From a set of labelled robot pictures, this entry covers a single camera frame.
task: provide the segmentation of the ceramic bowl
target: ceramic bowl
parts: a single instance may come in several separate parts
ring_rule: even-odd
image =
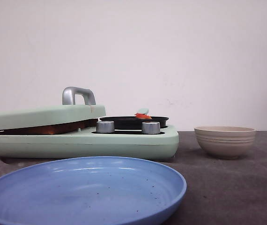
[[[197,141],[208,154],[231,159],[244,154],[255,139],[256,131],[244,127],[196,127]]]

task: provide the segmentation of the table surface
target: table surface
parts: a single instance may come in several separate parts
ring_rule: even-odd
[[[0,158],[0,176],[54,159]],[[179,132],[175,157],[162,162],[187,181],[179,209],[163,225],[267,225],[267,132],[235,160],[207,155],[194,132]]]

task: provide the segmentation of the blue bowl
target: blue bowl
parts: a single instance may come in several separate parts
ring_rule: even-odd
[[[57,160],[0,177],[0,225],[158,225],[185,191],[180,173],[148,160]]]

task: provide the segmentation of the mint green toy stove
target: mint green toy stove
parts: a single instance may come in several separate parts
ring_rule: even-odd
[[[86,105],[75,105],[75,94]],[[124,156],[161,159],[174,156],[178,133],[174,126],[158,127],[145,122],[145,129],[113,129],[97,118],[105,116],[103,105],[96,105],[88,89],[68,87],[63,105],[0,113],[0,156],[15,158],[74,158],[86,156]]]

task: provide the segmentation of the frying pan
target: frying pan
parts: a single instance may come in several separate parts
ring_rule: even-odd
[[[114,121],[115,129],[119,130],[141,130],[142,122],[160,122],[160,127],[165,128],[168,117],[152,116],[152,119],[139,119],[134,116],[102,117],[102,121]]]

